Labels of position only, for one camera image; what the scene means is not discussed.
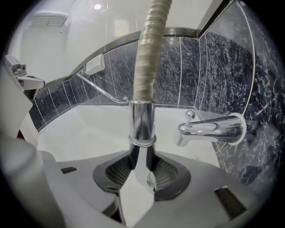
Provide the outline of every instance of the black slot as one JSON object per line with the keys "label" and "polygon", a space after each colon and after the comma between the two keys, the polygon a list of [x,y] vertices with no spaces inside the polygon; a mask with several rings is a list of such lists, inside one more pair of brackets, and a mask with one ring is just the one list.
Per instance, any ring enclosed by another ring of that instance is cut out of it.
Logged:
{"label": "black slot", "polygon": [[76,170],[77,170],[77,168],[75,168],[75,167],[67,167],[67,168],[61,169],[63,174],[70,173],[70,172],[73,172],[73,171],[76,171]]}
{"label": "black slot", "polygon": [[231,220],[246,211],[246,207],[227,187],[219,188],[214,192]]}

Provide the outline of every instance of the grab bar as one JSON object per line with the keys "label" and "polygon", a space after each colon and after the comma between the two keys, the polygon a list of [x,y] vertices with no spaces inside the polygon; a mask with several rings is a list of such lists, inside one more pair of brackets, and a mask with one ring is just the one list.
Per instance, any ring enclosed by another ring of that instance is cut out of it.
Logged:
{"label": "grab bar", "polygon": [[100,87],[95,85],[94,83],[90,82],[88,79],[77,73],[77,76],[79,76],[82,80],[86,81],[89,85],[94,87],[97,91],[105,95],[106,97],[110,98],[112,101],[116,102],[117,104],[127,104],[129,103],[129,99],[127,97],[123,97],[123,100],[118,100],[117,98],[114,98],[111,94],[107,93],[105,90],[102,90]]}

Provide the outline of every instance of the air vent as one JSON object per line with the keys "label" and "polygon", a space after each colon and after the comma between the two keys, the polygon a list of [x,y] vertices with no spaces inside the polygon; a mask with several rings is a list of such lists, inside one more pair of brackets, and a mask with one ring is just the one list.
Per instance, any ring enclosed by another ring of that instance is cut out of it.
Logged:
{"label": "air vent", "polygon": [[214,192],[231,220],[246,211],[245,206],[242,205],[228,187],[216,189]]}
{"label": "air vent", "polygon": [[67,167],[67,168],[62,168],[61,171],[63,174],[66,174],[66,173],[70,173],[70,172],[73,172],[73,171],[76,171],[77,168],[75,167]]}
{"label": "air vent", "polygon": [[56,11],[37,11],[28,20],[29,26],[58,26],[62,27],[69,17],[68,13]]}

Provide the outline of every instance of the wall tile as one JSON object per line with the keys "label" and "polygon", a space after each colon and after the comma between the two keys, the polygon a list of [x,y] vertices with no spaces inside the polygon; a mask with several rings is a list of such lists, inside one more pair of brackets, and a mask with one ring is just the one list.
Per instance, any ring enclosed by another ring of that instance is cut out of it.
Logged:
{"label": "wall tile", "polygon": [[71,106],[74,106],[77,104],[77,101],[74,97],[74,94],[73,94],[73,91],[72,91],[72,88],[71,88],[71,84],[70,84],[70,81],[64,81],[63,82],[63,86],[64,86],[64,89],[65,89],[65,92],[66,92],[66,95],[67,95],[67,98],[70,102],[70,105]]}
{"label": "wall tile", "polygon": [[197,97],[195,100],[195,108],[199,111],[204,89],[206,83],[206,74],[207,74],[207,45],[206,45],[206,37],[203,35],[199,39],[199,49],[200,49],[200,74],[199,74],[199,84],[197,88]]}
{"label": "wall tile", "polygon": [[224,163],[224,159],[223,159],[222,154],[221,154],[220,152],[217,152],[216,155],[217,155],[217,158],[218,158],[218,161],[219,161],[220,168],[221,168],[222,170],[225,170],[225,171],[226,171],[226,167],[225,167],[225,163]]}
{"label": "wall tile", "polygon": [[109,52],[110,66],[118,99],[133,98],[134,65],[138,43],[134,42]]}
{"label": "wall tile", "polygon": [[76,75],[73,76],[70,79],[70,84],[71,84],[72,90],[74,92],[74,96],[78,104],[88,101],[88,97],[87,97],[87,94],[85,92],[85,88],[83,85],[83,80],[80,77]]}
{"label": "wall tile", "polygon": [[[83,74],[83,77],[85,77],[92,83],[95,83],[93,75]],[[86,81],[83,81],[83,84],[84,84],[84,88],[85,88],[85,91],[87,93],[87,98],[88,98],[88,100],[84,103],[101,103],[97,90],[91,85],[89,85]]]}
{"label": "wall tile", "polygon": [[[108,53],[104,54],[104,63],[105,69],[93,75],[95,84],[111,94],[113,97],[117,98],[113,84]],[[114,103],[114,101],[104,96],[102,93],[99,93],[99,97],[102,103]]]}
{"label": "wall tile", "polygon": [[230,174],[264,196],[274,186],[284,162],[285,68],[266,28],[247,6],[243,8],[255,45],[255,80],[244,114],[246,136],[237,146],[224,146],[221,155]]}
{"label": "wall tile", "polygon": [[39,91],[35,101],[46,123],[58,116],[48,89]]}
{"label": "wall tile", "polygon": [[34,99],[32,100],[32,103],[33,103],[33,106],[30,109],[29,114],[31,116],[31,119],[36,129],[39,130],[42,126],[45,125],[45,121],[42,118]]}
{"label": "wall tile", "polygon": [[158,104],[178,105],[180,88],[179,38],[163,38],[159,67],[154,85],[154,100]]}
{"label": "wall tile", "polygon": [[65,94],[63,83],[58,83],[49,87],[49,92],[59,114],[71,108],[67,96]]}
{"label": "wall tile", "polygon": [[191,38],[181,38],[180,44],[182,73],[179,105],[194,106],[200,69],[199,41]]}
{"label": "wall tile", "polygon": [[252,83],[252,41],[236,2],[206,32],[207,82],[201,110],[243,113]]}

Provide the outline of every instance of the bathtub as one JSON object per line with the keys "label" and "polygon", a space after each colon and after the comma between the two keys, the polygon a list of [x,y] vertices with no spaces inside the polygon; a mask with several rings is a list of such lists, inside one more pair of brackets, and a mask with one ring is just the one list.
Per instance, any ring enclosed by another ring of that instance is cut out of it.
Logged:
{"label": "bathtub", "polygon": [[[175,130],[185,122],[186,111],[175,108],[155,109],[156,150],[220,167],[211,142],[193,140],[185,147],[174,144]],[[199,121],[197,115],[193,121]],[[88,159],[127,150],[128,135],[127,106],[76,106],[40,131],[38,149],[52,153],[58,162]],[[153,192],[138,181],[136,174],[142,172],[139,169],[130,173],[120,190],[122,210],[128,227],[134,226],[154,202]]]}

